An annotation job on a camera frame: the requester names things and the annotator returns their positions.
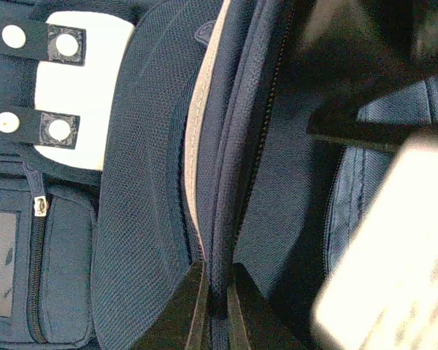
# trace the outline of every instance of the blue fabric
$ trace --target blue fabric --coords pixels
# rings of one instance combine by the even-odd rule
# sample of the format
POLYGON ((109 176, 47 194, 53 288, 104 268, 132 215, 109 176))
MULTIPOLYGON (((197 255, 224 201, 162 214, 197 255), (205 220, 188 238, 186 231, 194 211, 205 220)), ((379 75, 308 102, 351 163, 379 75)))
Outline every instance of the blue fabric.
POLYGON ((75 349, 93 336, 89 284, 95 211, 80 192, 65 187, 47 191, 53 200, 45 236, 39 321, 49 343, 41 345, 31 338, 26 315, 32 197, 25 179, 0 178, 0 211, 19 214, 12 321, 0 318, 3 349, 75 349))
POLYGON ((234 88, 234 82, 240 81, 242 78, 243 61, 245 61, 250 49, 250 39, 246 44, 247 49, 244 49, 244 45, 253 10, 256 6, 262 7, 265 1, 257 2, 258 5, 256 5, 255 1, 248 0, 233 1, 230 4, 221 35, 215 67, 212 73, 210 94, 204 113, 199 145, 201 152, 198 159, 196 187, 199 227, 201 234, 204 236, 203 243, 207 259, 209 259, 212 249, 212 236, 210 235, 210 229, 207 229, 207 227, 211 226, 210 215, 214 210, 214 200, 210 195, 214 162, 217 157, 220 136, 226 118, 229 98, 234 88), (243 56, 243 59, 241 68, 239 68, 241 56, 243 56))
POLYGON ((174 236, 184 237, 185 244, 178 244, 178 255, 188 255, 190 263, 199 259, 199 242, 194 231, 187 231, 185 213, 187 206, 183 206, 183 140, 185 136, 186 121, 190 100, 195 88, 197 77, 196 70, 187 81, 183 92, 180 94, 179 101, 174 109, 169 128, 169 141, 166 151, 166 191, 169 202, 171 227, 174 236))
POLYGON ((188 271, 185 236, 170 220, 169 127, 204 56, 194 33, 217 17, 220 5, 219 0, 165 1, 151 8, 120 69, 93 266, 93 315, 103 349, 129 348, 188 271))
MULTIPOLYGON (((371 102, 360 110, 358 119, 374 123, 438 124, 438 79, 419 82, 371 102)), ((348 147, 345 151, 325 232, 327 272, 337 267, 392 160, 392 155, 368 149, 348 147)))
MULTIPOLYGON (((235 79, 230 98, 225 94, 219 103, 212 102, 218 106, 227 103, 226 114, 210 110, 208 113, 213 113, 215 118, 211 118, 205 125, 205 128, 211 127, 211 130, 216 128, 212 142, 207 146, 201 145, 200 148, 200 153, 206 152, 207 155, 199 169, 205 166, 209 169, 199 174, 206 177, 199 179, 199 183, 209 180, 210 184, 204 190, 199 189, 203 198, 198 199, 200 228, 206 241, 210 271, 214 312, 210 329, 214 349, 228 347, 226 290, 228 272, 233 260, 234 236, 239 224, 231 218, 238 218, 237 209, 241 208, 244 199, 246 173, 254 163, 253 150, 258 142, 258 124, 266 111, 274 67, 282 44, 276 38, 282 38, 289 15, 288 1, 262 1, 257 4, 236 75, 237 78, 240 74, 242 79, 235 79)), ((231 71, 225 70, 229 74, 225 84, 223 83, 226 89, 231 71)), ((209 131, 206 136, 202 135, 201 143, 203 138, 211 135, 214 132, 209 131)))
POLYGON ((41 278, 42 332, 50 343, 84 344, 93 336, 91 257, 96 214, 76 190, 48 187, 53 196, 41 278))

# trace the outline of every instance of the stitching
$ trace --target stitching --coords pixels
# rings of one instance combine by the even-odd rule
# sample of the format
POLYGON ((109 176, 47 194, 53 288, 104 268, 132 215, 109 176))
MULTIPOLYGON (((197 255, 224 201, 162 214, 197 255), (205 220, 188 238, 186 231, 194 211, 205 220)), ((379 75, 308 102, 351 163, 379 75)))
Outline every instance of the stitching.
MULTIPOLYGON (((206 74, 208 76, 210 75, 210 72, 211 72, 211 69, 212 69, 212 64, 211 64, 212 57, 213 57, 213 55, 208 57, 209 60, 207 61, 206 74)), ((188 175, 190 177, 190 188, 189 188, 188 192, 190 193, 190 195, 193 195, 193 192, 194 192, 194 187, 193 187, 193 162, 194 162, 194 157, 193 156, 194 156, 194 151, 195 151, 194 146, 195 146, 196 140, 198 138, 198 135, 197 135, 198 121, 199 121, 199 117, 200 117, 201 105, 204 102, 204 95, 206 93, 206 85, 207 85, 207 83, 208 83, 208 79, 204 79, 203 84, 201 86, 201 90, 200 90, 201 91, 201 95, 199 97, 198 103, 195 106, 196 113, 195 113, 195 115, 193 117, 193 121, 194 121, 193 130, 192 130, 193 137, 191 139, 191 142, 189 142, 191 144, 191 146, 192 146, 191 149, 190 149, 190 154, 189 154, 189 156, 190 156, 190 169, 188 170, 188 175)))

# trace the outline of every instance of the nylon fabric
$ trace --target nylon fabric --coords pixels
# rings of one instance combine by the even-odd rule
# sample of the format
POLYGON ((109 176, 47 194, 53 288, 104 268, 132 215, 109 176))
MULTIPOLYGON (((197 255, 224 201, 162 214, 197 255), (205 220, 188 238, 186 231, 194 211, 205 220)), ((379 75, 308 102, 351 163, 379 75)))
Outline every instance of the nylon fabric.
POLYGON ((215 19, 220 5, 190 0, 153 7, 137 26, 120 69, 93 266, 94 322, 103 349, 129 348, 188 271, 185 237, 176 234, 178 227, 169 219, 169 126, 204 56, 204 46, 193 35, 215 19))
MULTIPOLYGON (((201 232, 210 239, 210 284, 214 314, 210 324, 212 346, 228 348, 227 284, 228 272, 233 259, 234 236, 238 230, 238 209, 244 200, 243 191, 254 160, 259 134, 258 125, 266 111, 273 69, 277 64, 280 40, 290 15, 288 3, 266 1, 260 11, 255 11, 246 45, 250 45, 250 57, 243 57, 243 77, 236 80, 236 97, 230 99, 224 119, 217 156, 213 159, 212 178, 207 195, 213 205, 201 232)), ((202 149, 211 152, 213 149, 202 149)))
MULTIPOLYGON (((419 82, 371 102, 360 110, 358 119, 392 124, 438 123, 438 79, 419 82)), ((337 267, 392 160, 392 155, 369 149, 348 147, 345 151, 325 232, 328 272, 337 267)))
POLYGON ((240 57, 247 57, 250 49, 250 40, 247 50, 244 49, 253 10, 264 5, 264 0, 257 1, 233 1, 230 4, 228 16, 224 23, 218 54, 212 73, 210 94, 204 112, 203 128, 199 140, 199 149, 196 181, 196 204, 198 208, 199 230, 204 236, 204 250, 207 259, 210 258, 212 237, 205 225, 210 225, 205 220, 211 215, 214 203, 210 196, 211 179, 213 178, 213 164, 217 157, 220 134, 226 118, 227 106, 232 95, 234 81, 240 81, 242 70, 239 70, 240 57))

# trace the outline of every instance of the backpack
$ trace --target backpack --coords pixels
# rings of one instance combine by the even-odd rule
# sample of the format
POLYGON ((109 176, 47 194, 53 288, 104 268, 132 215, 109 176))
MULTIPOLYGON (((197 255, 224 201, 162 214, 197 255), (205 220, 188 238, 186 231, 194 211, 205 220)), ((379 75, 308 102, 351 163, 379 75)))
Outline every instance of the backpack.
MULTIPOLYGON (((308 134, 312 5, 0 1, 0 349, 318 347, 391 158, 308 134)), ((359 120, 438 123, 421 80, 359 120)))

